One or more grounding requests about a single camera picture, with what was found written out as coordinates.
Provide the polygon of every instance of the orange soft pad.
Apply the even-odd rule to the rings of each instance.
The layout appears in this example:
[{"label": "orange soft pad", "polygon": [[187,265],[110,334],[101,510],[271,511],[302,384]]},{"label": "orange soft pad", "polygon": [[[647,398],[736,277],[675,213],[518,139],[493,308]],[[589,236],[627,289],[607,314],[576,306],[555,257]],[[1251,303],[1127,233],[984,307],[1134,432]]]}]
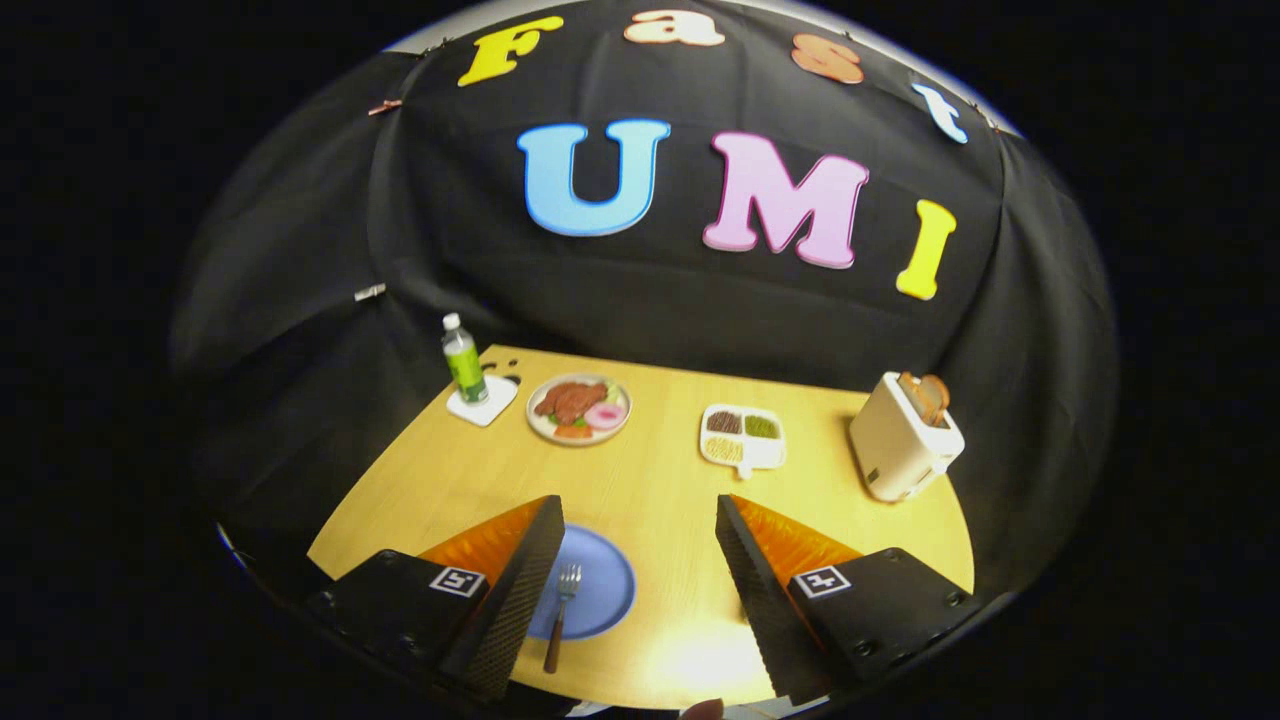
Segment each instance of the orange soft pad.
[{"label": "orange soft pad", "polygon": [[856,560],[863,553],[846,547],[808,525],[780,515],[763,505],[731,495],[739,514],[755,537],[773,575],[783,588],[791,578],[827,565]]},{"label": "orange soft pad", "polygon": [[451,568],[484,573],[492,587],[520,547],[520,541],[524,539],[538,510],[547,502],[547,497],[550,496],[539,497],[490,518],[422,552],[419,557]]}]

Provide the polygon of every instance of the fork handle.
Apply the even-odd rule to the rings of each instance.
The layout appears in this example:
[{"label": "fork handle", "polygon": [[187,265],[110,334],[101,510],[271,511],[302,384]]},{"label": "fork handle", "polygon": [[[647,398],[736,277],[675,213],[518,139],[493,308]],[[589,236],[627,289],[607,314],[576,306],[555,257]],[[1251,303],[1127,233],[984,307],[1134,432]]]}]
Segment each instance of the fork handle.
[{"label": "fork handle", "polygon": [[561,611],[556,615],[556,626],[552,628],[552,642],[547,646],[547,660],[543,661],[543,671],[554,673],[559,665],[559,638],[564,633],[564,603],[561,602]]}]

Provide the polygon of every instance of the food plate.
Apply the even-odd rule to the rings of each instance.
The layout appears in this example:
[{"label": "food plate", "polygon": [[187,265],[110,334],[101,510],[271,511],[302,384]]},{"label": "food plate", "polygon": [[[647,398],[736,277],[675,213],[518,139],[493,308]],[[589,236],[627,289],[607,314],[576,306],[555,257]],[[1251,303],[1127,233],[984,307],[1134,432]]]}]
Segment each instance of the food plate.
[{"label": "food plate", "polygon": [[627,557],[599,533],[564,523],[559,555],[556,556],[556,565],[552,566],[541,600],[529,624],[531,637],[550,639],[556,615],[559,612],[556,580],[561,566],[568,562],[582,565],[582,582],[577,594],[564,607],[562,639],[581,641],[599,635],[621,623],[631,611],[631,603],[636,598],[636,574]]},{"label": "food plate", "polygon": [[744,480],[755,468],[787,461],[787,436],[777,414],[760,407],[712,405],[703,413],[698,447],[710,462],[732,465]]},{"label": "food plate", "polygon": [[[577,420],[570,427],[558,423],[557,410],[543,406],[547,396],[559,386],[571,386],[570,391],[559,391],[559,397],[577,400],[576,402],[557,405],[557,409],[567,407],[570,413],[580,414]],[[598,400],[595,400],[595,396],[600,391],[594,389],[596,386],[604,386],[604,396]],[[573,398],[567,395],[568,392],[575,392],[579,397]],[[557,400],[553,397],[552,405],[556,405],[556,402]],[[550,411],[539,413],[539,410]],[[538,434],[554,443],[572,446],[595,445],[618,434],[626,427],[627,419],[631,418],[631,396],[627,395],[626,388],[604,375],[591,373],[559,375],[543,383],[541,387],[529,396],[529,404],[525,406],[525,418]]]}]

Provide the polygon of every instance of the green label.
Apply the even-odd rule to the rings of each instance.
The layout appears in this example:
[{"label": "green label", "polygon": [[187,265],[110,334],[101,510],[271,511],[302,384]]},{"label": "green label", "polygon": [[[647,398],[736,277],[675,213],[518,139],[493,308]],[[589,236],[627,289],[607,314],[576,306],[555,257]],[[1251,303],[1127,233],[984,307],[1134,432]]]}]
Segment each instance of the green label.
[{"label": "green label", "polygon": [[476,354],[475,346],[458,355],[445,355],[444,359],[449,364],[453,380],[458,383],[462,400],[479,402],[489,397],[489,388],[484,386],[484,372],[480,369],[480,355]]}]

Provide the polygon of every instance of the letter u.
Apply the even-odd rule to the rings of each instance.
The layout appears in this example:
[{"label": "letter u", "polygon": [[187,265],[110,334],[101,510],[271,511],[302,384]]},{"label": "letter u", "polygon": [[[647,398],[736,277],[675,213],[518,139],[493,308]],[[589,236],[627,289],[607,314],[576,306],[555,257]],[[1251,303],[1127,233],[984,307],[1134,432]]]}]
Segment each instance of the letter u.
[{"label": "letter u", "polygon": [[539,225],[573,237],[622,232],[640,222],[653,202],[658,142],[671,135],[662,120],[618,120],[604,135],[621,146],[618,192],[604,202],[573,193],[573,147],[586,127],[556,124],[534,128],[516,145],[525,152],[525,204]]}]

